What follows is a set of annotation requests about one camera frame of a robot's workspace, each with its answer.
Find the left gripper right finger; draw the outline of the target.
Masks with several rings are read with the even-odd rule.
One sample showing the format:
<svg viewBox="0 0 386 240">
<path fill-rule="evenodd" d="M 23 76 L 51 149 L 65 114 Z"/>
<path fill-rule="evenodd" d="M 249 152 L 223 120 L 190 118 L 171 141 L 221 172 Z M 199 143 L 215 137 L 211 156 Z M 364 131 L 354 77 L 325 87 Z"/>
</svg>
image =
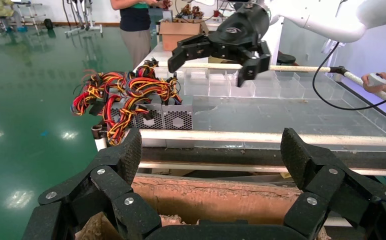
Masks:
<svg viewBox="0 0 386 240">
<path fill-rule="evenodd" d="M 335 212 L 367 240 L 386 240 L 386 185 L 349 169 L 329 149 L 305 143 L 285 128 L 281 157 L 301 195 L 283 224 L 303 239 L 313 240 Z"/>
</svg>

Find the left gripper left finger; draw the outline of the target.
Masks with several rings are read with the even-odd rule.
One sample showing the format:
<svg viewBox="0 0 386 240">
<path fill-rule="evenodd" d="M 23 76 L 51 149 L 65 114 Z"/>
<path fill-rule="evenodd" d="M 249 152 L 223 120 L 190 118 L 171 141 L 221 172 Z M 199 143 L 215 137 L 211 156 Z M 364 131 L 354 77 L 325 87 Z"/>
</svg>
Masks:
<svg viewBox="0 0 386 240">
<path fill-rule="evenodd" d="M 132 188 L 142 157 L 142 136 L 130 129 L 121 144 L 101 149 L 80 173 L 38 197 L 25 240 L 73 240 L 98 213 L 126 240 L 144 240 L 162 227 L 159 214 Z"/>
</svg>

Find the operator bare hand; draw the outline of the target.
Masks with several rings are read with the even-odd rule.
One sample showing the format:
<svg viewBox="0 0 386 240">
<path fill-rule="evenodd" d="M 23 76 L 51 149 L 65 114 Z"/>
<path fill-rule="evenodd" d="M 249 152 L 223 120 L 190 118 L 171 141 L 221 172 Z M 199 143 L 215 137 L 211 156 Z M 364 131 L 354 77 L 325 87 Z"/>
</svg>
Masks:
<svg viewBox="0 0 386 240">
<path fill-rule="evenodd" d="M 386 88 L 386 72 L 373 72 L 361 77 L 362 87 L 369 93 L 382 92 Z"/>
</svg>

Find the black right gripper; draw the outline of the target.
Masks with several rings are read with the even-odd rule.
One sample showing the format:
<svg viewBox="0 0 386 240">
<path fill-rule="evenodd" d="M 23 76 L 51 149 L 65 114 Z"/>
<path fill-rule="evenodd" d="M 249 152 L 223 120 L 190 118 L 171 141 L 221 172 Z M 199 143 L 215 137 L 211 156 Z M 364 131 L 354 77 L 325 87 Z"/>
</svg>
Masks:
<svg viewBox="0 0 386 240">
<path fill-rule="evenodd" d="M 177 42 L 167 60 L 170 73 L 186 61 L 214 57 L 239 62 L 237 87 L 254 80 L 271 65 L 271 52 L 263 39 L 271 21 L 271 11 L 264 3 L 247 3 L 223 21 L 217 33 L 197 34 Z"/>
</svg>

